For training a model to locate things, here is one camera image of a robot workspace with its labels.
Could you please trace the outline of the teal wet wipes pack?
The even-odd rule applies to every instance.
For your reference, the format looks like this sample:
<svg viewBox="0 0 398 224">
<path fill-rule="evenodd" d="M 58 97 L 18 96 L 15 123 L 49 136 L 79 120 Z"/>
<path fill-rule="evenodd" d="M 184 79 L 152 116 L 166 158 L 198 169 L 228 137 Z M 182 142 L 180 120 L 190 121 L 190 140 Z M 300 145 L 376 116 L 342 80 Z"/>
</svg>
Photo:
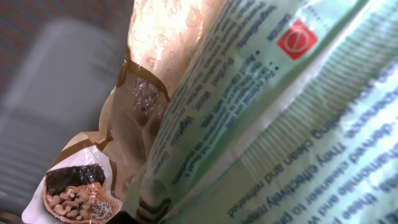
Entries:
<svg viewBox="0 0 398 224">
<path fill-rule="evenodd" d="M 123 210 L 138 223 L 396 223 L 397 1 L 227 1 Z"/>
</svg>

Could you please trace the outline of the brown nut snack bag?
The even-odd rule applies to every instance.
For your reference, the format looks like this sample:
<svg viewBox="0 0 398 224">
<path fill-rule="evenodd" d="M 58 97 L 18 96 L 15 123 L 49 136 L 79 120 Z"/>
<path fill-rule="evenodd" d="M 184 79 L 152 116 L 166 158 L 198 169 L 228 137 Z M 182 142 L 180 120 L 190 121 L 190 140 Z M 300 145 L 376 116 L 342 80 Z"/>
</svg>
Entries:
<svg viewBox="0 0 398 224">
<path fill-rule="evenodd" d="M 116 86 L 99 129 L 77 134 L 44 175 L 25 223 L 133 223 L 123 210 L 165 110 L 223 0 L 134 2 Z"/>
</svg>

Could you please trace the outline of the grey plastic mesh basket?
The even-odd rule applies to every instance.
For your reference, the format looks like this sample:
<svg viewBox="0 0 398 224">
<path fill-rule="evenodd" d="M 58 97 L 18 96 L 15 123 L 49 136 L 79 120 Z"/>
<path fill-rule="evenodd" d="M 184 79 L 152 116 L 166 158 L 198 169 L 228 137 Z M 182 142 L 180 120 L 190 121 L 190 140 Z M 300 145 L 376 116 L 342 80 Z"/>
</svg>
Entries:
<svg viewBox="0 0 398 224">
<path fill-rule="evenodd" d="M 1 222 L 20 223 L 63 146 L 99 126 L 133 2 L 1 0 Z"/>
</svg>

